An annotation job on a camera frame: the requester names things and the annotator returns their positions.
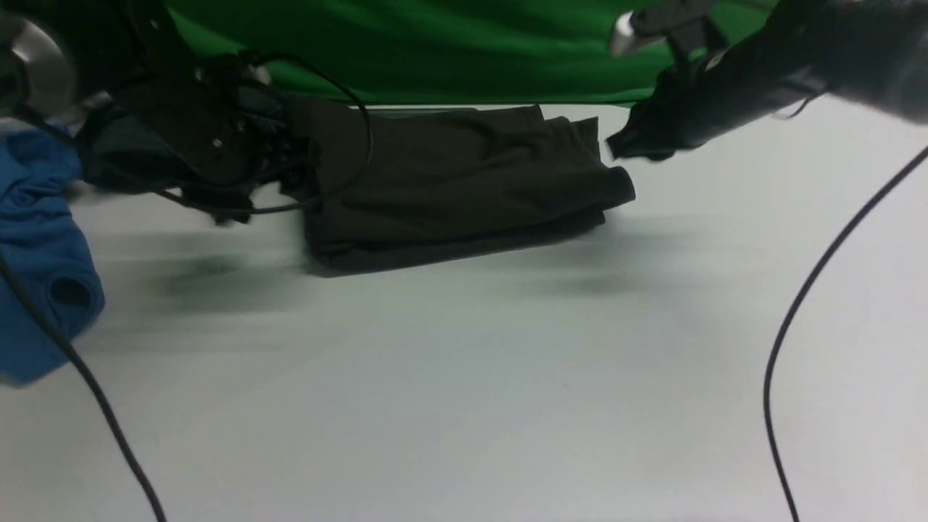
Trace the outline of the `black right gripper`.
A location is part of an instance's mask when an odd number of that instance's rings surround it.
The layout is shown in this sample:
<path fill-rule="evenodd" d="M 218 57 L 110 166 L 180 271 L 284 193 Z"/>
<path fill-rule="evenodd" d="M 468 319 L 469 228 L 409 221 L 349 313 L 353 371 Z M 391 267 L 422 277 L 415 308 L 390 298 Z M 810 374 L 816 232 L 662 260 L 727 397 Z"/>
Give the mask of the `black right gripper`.
<path fill-rule="evenodd" d="M 652 96 L 636 103 L 626 125 L 606 140 L 613 158 L 666 161 L 769 115 L 762 68 L 754 63 L 769 50 L 768 26 L 729 43 L 706 14 L 659 20 L 656 29 L 652 21 L 650 14 L 621 14 L 613 24 L 614 54 L 663 42 L 673 57 Z"/>

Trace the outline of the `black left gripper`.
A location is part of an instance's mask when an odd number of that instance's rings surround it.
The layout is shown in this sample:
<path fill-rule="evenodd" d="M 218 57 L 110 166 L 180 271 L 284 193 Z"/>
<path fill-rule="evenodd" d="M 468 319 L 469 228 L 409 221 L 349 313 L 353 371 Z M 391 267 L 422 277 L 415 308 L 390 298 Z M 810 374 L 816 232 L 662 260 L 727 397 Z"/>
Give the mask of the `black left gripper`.
<path fill-rule="evenodd" d="M 156 195 L 218 225 L 314 202 L 314 146 L 293 131 L 285 96 L 260 79 L 268 60 L 220 55 L 132 80 L 130 114 L 182 163 L 171 178 L 179 194 L 155 184 Z"/>

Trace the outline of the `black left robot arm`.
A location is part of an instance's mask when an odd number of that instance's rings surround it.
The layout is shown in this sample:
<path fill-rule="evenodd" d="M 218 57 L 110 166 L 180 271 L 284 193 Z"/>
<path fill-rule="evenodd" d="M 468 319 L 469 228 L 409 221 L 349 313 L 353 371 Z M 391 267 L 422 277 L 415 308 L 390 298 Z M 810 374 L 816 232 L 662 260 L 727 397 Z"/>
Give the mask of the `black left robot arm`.
<path fill-rule="evenodd" d="M 302 210 L 318 197 L 318 149 L 256 72 L 264 55 L 200 57 L 162 1 L 4 1 L 2 115 L 38 128 L 106 98 L 154 137 L 117 162 L 73 146 L 119 193 L 153 193 L 218 224 Z"/>

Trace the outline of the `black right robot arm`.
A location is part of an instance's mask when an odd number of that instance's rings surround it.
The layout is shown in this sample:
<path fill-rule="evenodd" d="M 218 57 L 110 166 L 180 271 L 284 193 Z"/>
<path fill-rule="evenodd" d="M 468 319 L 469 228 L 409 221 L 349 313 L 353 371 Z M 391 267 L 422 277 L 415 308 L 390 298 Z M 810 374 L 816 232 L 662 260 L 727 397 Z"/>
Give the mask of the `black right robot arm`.
<path fill-rule="evenodd" d="M 782 1 L 738 43 L 715 24 L 714 6 L 662 1 L 613 24 L 613 55 L 665 43 L 673 57 L 606 140 L 614 158 L 664 161 L 823 95 L 925 125 L 924 1 Z"/>

